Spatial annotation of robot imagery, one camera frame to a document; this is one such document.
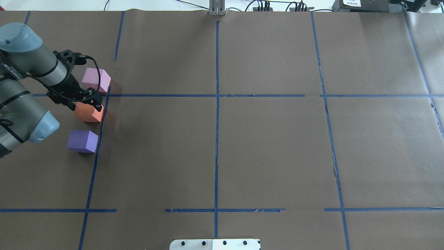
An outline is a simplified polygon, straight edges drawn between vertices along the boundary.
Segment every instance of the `blue tape line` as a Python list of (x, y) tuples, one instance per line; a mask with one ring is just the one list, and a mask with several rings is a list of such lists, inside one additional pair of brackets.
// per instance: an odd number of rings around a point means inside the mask
[(420, 68), (420, 71), (421, 71), (421, 75), (422, 75), (422, 78), (423, 78), (424, 83), (425, 83), (425, 88), (427, 89), (427, 94), (429, 94), (429, 96), (430, 96), (430, 102), (431, 102), (431, 104), (433, 106), (433, 111), (435, 112), (435, 118), (436, 118), (436, 121), (438, 122), (438, 126), (439, 126), (440, 132), (441, 132), (441, 136), (444, 139), (444, 130), (443, 130), (443, 127), (442, 127), (441, 119), (440, 119), (440, 116), (439, 116), (438, 111), (436, 109), (435, 102), (434, 102), (433, 98), (431, 97), (432, 93), (430, 92), (430, 88), (429, 88), (429, 85), (428, 85), (428, 82), (427, 82), (427, 78), (425, 77), (424, 68), (422, 67), (422, 63), (421, 63), (421, 61), (419, 59), (418, 51), (416, 50), (415, 42), (413, 41), (413, 36), (412, 36), (412, 32), (410, 30), (410, 24), (408, 23), (408, 18), (407, 18), (406, 12), (404, 12), (404, 19), (405, 19), (405, 24), (407, 25), (408, 37), (410, 38), (410, 42), (412, 43), (413, 51), (415, 52), (415, 57), (416, 57), (416, 60), (418, 61), (418, 65), (419, 65), (419, 68)]
[(119, 52), (120, 35), (122, 34), (122, 26), (123, 26), (123, 18), (124, 18), (124, 16), (125, 16), (125, 11), (122, 11), (122, 17), (120, 18), (119, 34), (117, 35), (117, 43), (115, 45), (115, 53), (114, 53), (113, 62), (116, 60), (117, 53)]
[(110, 97), (216, 97), (206, 94), (112, 94)]
[(429, 95), (327, 95), (327, 97), (401, 97), (401, 98), (410, 98), (410, 97), (430, 97)]
[[(110, 97), (217, 97), (217, 94), (111, 94)], [(304, 94), (219, 94), (219, 97), (305, 97)]]
[(89, 213), (117, 213), (117, 209), (89, 209)]
[(303, 94), (258, 94), (258, 95), (252, 95), (252, 94), (234, 94), (234, 95), (220, 95), (220, 97), (305, 97)]
[(218, 238), (219, 192), (219, 21), (216, 22), (216, 146), (214, 163), (214, 238)]
[(341, 212), (340, 208), (324, 208), (324, 212)]
[(100, 126), (100, 133), (99, 133), (99, 138), (98, 138), (98, 142), (97, 142), (97, 148), (95, 150), (94, 167), (92, 168), (91, 182), (90, 182), (90, 185), (89, 185), (88, 199), (87, 199), (86, 208), (85, 208), (85, 216), (83, 218), (82, 233), (80, 234), (79, 250), (82, 249), (82, 247), (83, 247), (83, 239), (85, 238), (86, 223), (88, 221), (89, 206), (90, 206), (90, 203), (91, 203), (92, 189), (94, 187), (94, 179), (95, 179), (95, 172), (97, 170), (97, 161), (99, 159), (100, 145), (102, 144), (103, 126), (105, 124), (105, 117), (107, 115), (108, 102), (110, 100), (110, 98), (108, 98), (108, 97), (109, 97), (110, 91), (111, 91), (111, 86), (108, 87), (107, 100), (105, 102), (105, 107), (104, 107), (104, 110), (103, 110), (102, 124)]
[[(91, 209), (90, 213), (117, 213), (117, 209)], [(85, 213), (85, 209), (0, 208), (0, 213)]]
[(319, 67), (319, 77), (321, 78), (321, 83), (322, 83), (322, 95), (323, 95), (323, 99), (324, 99), (325, 114), (327, 116), (327, 126), (328, 126), (328, 129), (329, 129), (330, 145), (331, 145), (331, 148), (332, 148), (333, 165), (334, 165), (334, 169), (335, 169), (335, 172), (336, 172), (336, 185), (337, 185), (337, 193), (338, 193), (338, 196), (339, 196), (339, 205), (341, 207), (342, 227), (344, 228), (345, 246), (346, 246), (347, 250), (350, 250), (349, 233), (348, 233), (348, 230), (347, 230), (347, 222), (345, 220), (344, 202), (343, 202), (343, 199), (342, 199), (342, 190), (341, 190), (341, 181), (339, 179), (339, 171), (337, 169), (336, 151), (335, 151), (335, 147), (334, 147), (333, 132), (332, 132), (332, 127), (331, 127), (331, 122), (330, 122), (328, 103), (327, 103), (327, 93), (325, 91), (324, 77), (323, 77), (322, 71), (321, 71), (321, 56), (319, 54), (319, 46), (318, 46), (318, 43), (317, 43), (316, 25), (314, 23), (313, 12), (311, 12), (310, 14), (311, 14), (311, 24), (313, 26), (314, 44), (315, 44), (315, 47), (316, 47), (317, 64), (318, 64), (318, 67)]
[[(324, 208), (324, 212), (340, 212), (340, 208)], [(354, 207), (344, 208), (345, 212), (385, 212), (385, 211), (443, 211), (440, 207)]]
[[(218, 213), (280, 213), (285, 211), (285, 208), (219, 208)], [(165, 213), (213, 213), (212, 208), (177, 208), (165, 209)]]
[(214, 213), (213, 208), (178, 208), (178, 209), (165, 209), (165, 213)]
[(29, 16), (31, 15), (31, 11), (28, 11), (28, 14), (26, 15), (26, 19), (25, 19), (25, 23), (24, 24), (27, 24), (28, 23), (28, 20), (29, 20)]
[(1, 208), (0, 213), (84, 213), (85, 209)]
[(285, 211), (285, 208), (220, 208), (220, 213), (252, 213), (252, 212), (264, 212), (264, 213), (280, 213)]

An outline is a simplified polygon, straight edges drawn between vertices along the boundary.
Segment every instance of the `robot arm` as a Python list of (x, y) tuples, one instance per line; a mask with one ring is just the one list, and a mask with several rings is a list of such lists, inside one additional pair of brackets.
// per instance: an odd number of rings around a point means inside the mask
[(101, 95), (92, 88), (81, 89), (71, 74), (74, 65), (84, 65), (86, 59), (92, 58), (69, 50), (51, 52), (22, 23), (0, 27), (0, 157), (25, 141), (37, 144), (59, 128), (58, 121), (19, 82), (23, 78), (43, 84), (56, 104), (75, 110), (74, 102), (80, 101), (101, 110)]

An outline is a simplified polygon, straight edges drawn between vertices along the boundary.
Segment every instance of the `orange block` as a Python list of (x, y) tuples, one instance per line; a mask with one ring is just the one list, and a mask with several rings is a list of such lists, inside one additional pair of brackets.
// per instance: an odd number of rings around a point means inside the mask
[(89, 104), (77, 102), (75, 105), (74, 115), (84, 122), (101, 122), (103, 110), (103, 105), (102, 111), (99, 112)]

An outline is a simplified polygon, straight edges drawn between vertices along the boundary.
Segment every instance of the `foam cube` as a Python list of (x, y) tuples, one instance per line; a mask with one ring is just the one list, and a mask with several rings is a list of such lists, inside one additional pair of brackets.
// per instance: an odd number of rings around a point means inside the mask
[[(107, 74), (104, 69), (99, 69), (100, 71), (100, 89), (99, 92), (106, 93), (111, 82), (111, 77)], [(87, 68), (85, 75), (83, 76), (82, 82), (87, 88), (97, 89), (99, 84), (99, 74), (96, 68)]]
[(93, 106), (89, 104), (77, 102), (77, 104), (75, 105), (74, 115), (84, 122), (101, 122), (103, 110), (103, 105), (102, 110), (97, 111)]
[(94, 153), (99, 137), (89, 130), (72, 130), (67, 148), (78, 153)]

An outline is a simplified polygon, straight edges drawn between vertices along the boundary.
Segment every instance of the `cable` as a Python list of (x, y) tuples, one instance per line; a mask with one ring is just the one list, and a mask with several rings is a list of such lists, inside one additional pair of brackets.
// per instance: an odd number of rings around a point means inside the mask
[(110, 0), (107, 1), (107, 3), (105, 4), (105, 7), (103, 8), (103, 11), (105, 11), (105, 9), (107, 8), (108, 3), (110, 2)]
[(190, 5), (193, 5), (193, 6), (196, 6), (196, 7), (199, 7), (199, 8), (203, 8), (203, 9), (206, 9), (206, 10), (210, 10), (207, 7), (203, 7), (203, 6), (200, 6), (200, 5), (197, 5), (197, 4), (188, 3), (188, 2), (185, 2), (185, 1), (182, 1), (182, 0), (176, 0), (176, 1), (182, 2), (182, 3), (186, 3), (186, 4), (190, 4)]
[(6, 79), (12, 79), (12, 76), (5, 76), (0, 78), (0, 81), (6, 80)]
[(287, 10), (288, 10), (288, 8), (290, 8), (290, 5), (291, 5), (291, 4), (295, 4), (296, 7), (297, 7), (297, 3), (296, 3), (296, 2), (291, 2), (291, 3), (288, 4), (287, 8), (285, 9), (285, 12), (287, 12)]
[(54, 94), (57, 94), (58, 96), (60, 96), (61, 98), (68, 100), (68, 101), (72, 101), (72, 102), (79, 102), (79, 101), (89, 101), (92, 98), (94, 98), (94, 96), (97, 94), (97, 92), (99, 92), (100, 89), (100, 70), (99, 70), (99, 66), (97, 65), (97, 62), (94, 60), (94, 58), (92, 58), (91, 56), (85, 56), (86, 59), (90, 59), (94, 62), (95, 68), (97, 69), (97, 73), (99, 74), (99, 84), (97, 85), (97, 89), (95, 90), (95, 92), (93, 93), (93, 95), (91, 95), (90, 97), (83, 99), (83, 100), (76, 100), (76, 99), (71, 99), (68, 97), (65, 97), (63, 94), (55, 91), (53, 88), (51, 88), (50, 86), (48, 86), (46, 83), (42, 82), (42, 80), (40, 80), (39, 78), (26, 74), (26, 76), (36, 80), (37, 82), (41, 83), (46, 89), (48, 89), (50, 92), (53, 92)]
[(331, 9), (315, 9), (315, 10), (310, 10), (310, 11), (311, 11), (311, 12), (314, 12), (314, 11), (321, 11), (321, 10), (328, 10), (328, 11), (334, 12), (334, 11), (331, 10)]
[(238, 8), (235, 8), (235, 7), (230, 7), (230, 8), (228, 8), (228, 9), (237, 9), (238, 11), (242, 11), (242, 10), (240, 10), (240, 9), (238, 9)]
[(252, 3), (254, 3), (254, 2), (258, 2), (258, 8), (259, 8), (259, 3), (261, 3), (262, 4), (262, 1), (261, 0), (253, 0), (253, 1), (251, 1), (248, 5), (247, 5), (247, 7), (245, 8), (245, 11), (247, 11), (248, 10), (248, 7), (252, 4)]

